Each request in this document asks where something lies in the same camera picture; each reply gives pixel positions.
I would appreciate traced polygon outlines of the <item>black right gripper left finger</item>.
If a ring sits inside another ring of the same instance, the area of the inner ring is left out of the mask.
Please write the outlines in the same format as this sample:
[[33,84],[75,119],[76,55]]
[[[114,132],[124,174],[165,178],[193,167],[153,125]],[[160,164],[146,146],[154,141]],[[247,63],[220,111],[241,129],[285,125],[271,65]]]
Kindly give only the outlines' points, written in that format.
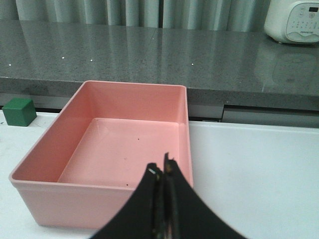
[[149,163],[137,188],[117,214],[93,239],[162,239],[163,178]]

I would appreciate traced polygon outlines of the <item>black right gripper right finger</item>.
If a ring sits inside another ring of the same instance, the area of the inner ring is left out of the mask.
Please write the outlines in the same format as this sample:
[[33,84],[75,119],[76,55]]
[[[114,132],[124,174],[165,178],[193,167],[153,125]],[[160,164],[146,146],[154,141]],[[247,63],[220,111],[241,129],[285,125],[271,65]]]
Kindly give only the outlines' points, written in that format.
[[164,208],[170,239],[243,239],[189,185],[177,162],[164,155]]

